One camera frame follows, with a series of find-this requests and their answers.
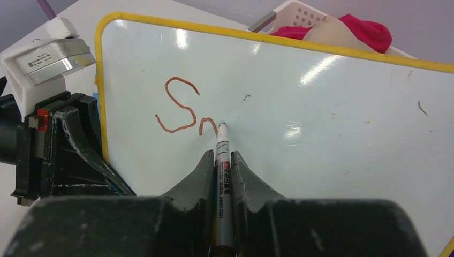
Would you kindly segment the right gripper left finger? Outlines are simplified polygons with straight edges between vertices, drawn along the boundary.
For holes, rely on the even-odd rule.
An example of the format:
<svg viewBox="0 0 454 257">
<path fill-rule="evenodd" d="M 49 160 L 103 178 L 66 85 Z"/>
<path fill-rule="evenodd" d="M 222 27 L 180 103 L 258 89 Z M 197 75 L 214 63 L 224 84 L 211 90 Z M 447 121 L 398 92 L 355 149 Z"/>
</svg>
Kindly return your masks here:
<svg viewBox="0 0 454 257">
<path fill-rule="evenodd" d="M 214 153 L 158 197 L 68 196 L 37 203 L 4 256 L 208 256 Z"/>
</svg>

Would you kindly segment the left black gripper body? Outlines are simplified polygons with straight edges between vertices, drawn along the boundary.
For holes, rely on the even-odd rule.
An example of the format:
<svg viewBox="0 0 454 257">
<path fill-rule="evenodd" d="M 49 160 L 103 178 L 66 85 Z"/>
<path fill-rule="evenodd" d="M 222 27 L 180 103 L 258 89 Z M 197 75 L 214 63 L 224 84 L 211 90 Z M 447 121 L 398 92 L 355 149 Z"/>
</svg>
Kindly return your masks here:
<svg viewBox="0 0 454 257">
<path fill-rule="evenodd" d="M 103 176 L 73 149 L 57 111 L 75 110 L 82 136 L 95 153 L 102 152 L 97 99 L 63 92 L 35 105 L 19 123 L 16 137 L 16 187 L 12 197 L 22 206 L 50 196 L 101 196 Z"/>
</svg>

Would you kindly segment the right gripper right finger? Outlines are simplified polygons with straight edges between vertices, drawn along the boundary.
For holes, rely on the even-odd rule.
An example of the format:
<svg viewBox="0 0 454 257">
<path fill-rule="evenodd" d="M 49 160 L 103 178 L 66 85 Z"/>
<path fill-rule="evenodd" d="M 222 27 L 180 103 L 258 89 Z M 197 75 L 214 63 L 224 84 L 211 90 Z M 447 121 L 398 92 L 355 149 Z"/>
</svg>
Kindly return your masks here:
<svg viewBox="0 0 454 257">
<path fill-rule="evenodd" d="M 289 199 L 231 153 L 239 256 L 426 256 L 406 212 L 384 199 Z"/>
</svg>

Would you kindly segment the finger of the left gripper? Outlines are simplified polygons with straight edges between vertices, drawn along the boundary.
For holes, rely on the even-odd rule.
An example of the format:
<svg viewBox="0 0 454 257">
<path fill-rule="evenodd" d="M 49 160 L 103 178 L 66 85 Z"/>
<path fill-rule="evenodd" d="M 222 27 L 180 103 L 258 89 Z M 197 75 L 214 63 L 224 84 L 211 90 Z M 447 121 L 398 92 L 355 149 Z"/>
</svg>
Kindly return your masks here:
<svg viewBox="0 0 454 257">
<path fill-rule="evenodd" d="M 81 159 L 87 163 L 96 173 L 100 174 L 106 184 L 120 196 L 135 196 L 135 192 L 128 186 L 124 179 L 95 151 L 89 143 L 80 120 L 79 110 L 67 106 L 53 115 L 54 120 L 60 120 L 63 131 L 71 147 Z"/>
</svg>

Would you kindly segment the white marker pen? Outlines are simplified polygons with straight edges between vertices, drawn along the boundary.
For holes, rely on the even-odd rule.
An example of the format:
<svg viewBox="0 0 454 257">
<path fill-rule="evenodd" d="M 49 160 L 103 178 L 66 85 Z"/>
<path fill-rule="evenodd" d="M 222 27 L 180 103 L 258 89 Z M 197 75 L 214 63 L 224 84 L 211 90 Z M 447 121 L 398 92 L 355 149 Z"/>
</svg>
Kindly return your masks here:
<svg viewBox="0 0 454 257">
<path fill-rule="evenodd" d="M 230 143 L 225 123 L 218 127 L 214 171 L 215 210 L 210 256 L 235 256 Z"/>
</svg>

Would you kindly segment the yellow framed whiteboard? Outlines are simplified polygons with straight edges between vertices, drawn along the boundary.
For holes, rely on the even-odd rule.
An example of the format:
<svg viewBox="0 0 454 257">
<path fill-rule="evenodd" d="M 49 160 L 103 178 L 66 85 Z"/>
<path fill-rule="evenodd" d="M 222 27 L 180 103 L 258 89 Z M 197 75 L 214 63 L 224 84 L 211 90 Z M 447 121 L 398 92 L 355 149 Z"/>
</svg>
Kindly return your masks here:
<svg viewBox="0 0 454 257">
<path fill-rule="evenodd" d="M 103 155 L 139 196 L 230 146 L 289 198 L 400 205 L 453 237 L 453 65 L 115 12 L 95 32 Z"/>
</svg>

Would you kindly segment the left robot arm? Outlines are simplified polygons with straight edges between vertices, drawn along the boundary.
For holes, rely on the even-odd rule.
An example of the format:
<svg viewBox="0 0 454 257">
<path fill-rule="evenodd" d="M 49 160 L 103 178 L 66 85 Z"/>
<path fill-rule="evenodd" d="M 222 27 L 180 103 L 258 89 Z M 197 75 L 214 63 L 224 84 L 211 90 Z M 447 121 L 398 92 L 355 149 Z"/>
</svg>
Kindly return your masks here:
<svg viewBox="0 0 454 257">
<path fill-rule="evenodd" d="M 1 162 L 16 168 L 12 196 L 30 206 L 52 196 L 133 196 L 102 157 L 97 99 L 59 93 L 22 117 L 13 95 L 1 97 Z"/>
</svg>

